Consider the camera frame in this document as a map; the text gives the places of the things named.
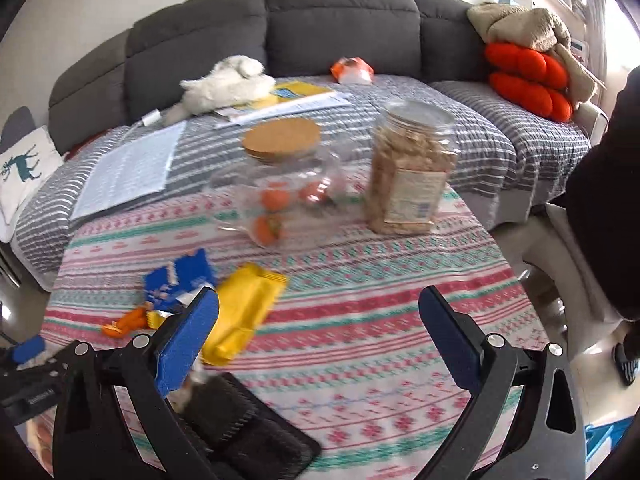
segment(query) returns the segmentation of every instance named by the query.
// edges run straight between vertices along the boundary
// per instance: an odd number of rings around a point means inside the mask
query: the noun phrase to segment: patterned tablecloth
[[[98,219],[66,248],[42,335],[51,350],[72,339],[110,348],[100,325],[142,300],[142,276],[204,247],[219,277],[247,261],[282,272],[289,286],[249,348],[226,370],[317,439],[322,455],[305,479],[411,479],[468,401],[439,357],[417,311],[427,285],[485,332],[542,348],[546,335],[511,268],[460,197],[447,188],[430,235],[382,237],[345,224],[334,243],[274,254],[210,221],[230,207],[220,190]],[[158,459],[126,396],[121,405],[141,454]],[[482,457],[495,457],[518,392]],[[40,431],[52,430],[53,413]]]

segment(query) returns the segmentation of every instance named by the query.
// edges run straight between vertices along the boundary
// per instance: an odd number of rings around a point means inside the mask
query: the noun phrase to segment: gray sofa
[[[25,208],[12,241],[18,257],[50,281],[74,228],[68,218],[82,184],[95,161],[119,144],[124,125],[173,105],[182,79],[199,78],[233,54],[260,60],[276,78],[325,85],[333,84],[327,76],[333,62],[362,57],[376,71],[375,85],[349,88],[355,106],[348,110],[311,113],[323,134],[348,129],[365,160],[386,100],[437,104],[455,115],[463,152],[452,186],[487,228],[526,220],[531,205],[562,192],[590,146],[590,126],[546,121],[491,91],[484,44],[467,8],[459,0],[189,0],[139,20],[56,82],[49,131],[60,152],[114,129],[61,167]],[[241,156],[244,129],[212,132],[207,121],[190,120],[167,190],[147,201],[196,192],[213,169]]]

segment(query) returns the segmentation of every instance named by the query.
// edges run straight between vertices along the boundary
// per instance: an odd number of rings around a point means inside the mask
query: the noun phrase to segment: yellow snack package
[[[289,280],[247,263],[216,287],[220,312],[202,347],[202,360],[224,366],[251,341]]]

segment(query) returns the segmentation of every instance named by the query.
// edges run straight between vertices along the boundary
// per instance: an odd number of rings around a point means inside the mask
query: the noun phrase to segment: book
[[[253,101],[249,104],[221,108],[216,110],[218,115],[233,120],[239,117],[246,117],[256,112],[266,110],[276,111],[278,108],[286,107],[292,103],[302,104],[316,100],[324,100],[335,95],[335,90],[323,86],[316,86],[302,81],[287,81],[274,86],[270,95],[264,99]]]
[[[186,124],[182,121],[146,134],[103,155],[89,173],[71,219],[162,191]]]

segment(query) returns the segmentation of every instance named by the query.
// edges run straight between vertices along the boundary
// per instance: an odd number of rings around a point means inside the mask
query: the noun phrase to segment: orange candy wrapper
[[[145,303],[143,306],[134,308],[119,320],[112,321],[111,324],[108,325],[103,325],[100,330],[104,335],[120,339],[129,335],[133,330],[148,328],[146,324],[147,307],[151,307],[151,304]]]
[[[343,85],[370,85],[373,69],[359,57],[343,57],[331,67],[331,74]]]
[[[202,347],[202,360],[224,366],[254,337],[289,280],[256,264],[241,266],[216,287],[220,312]]]

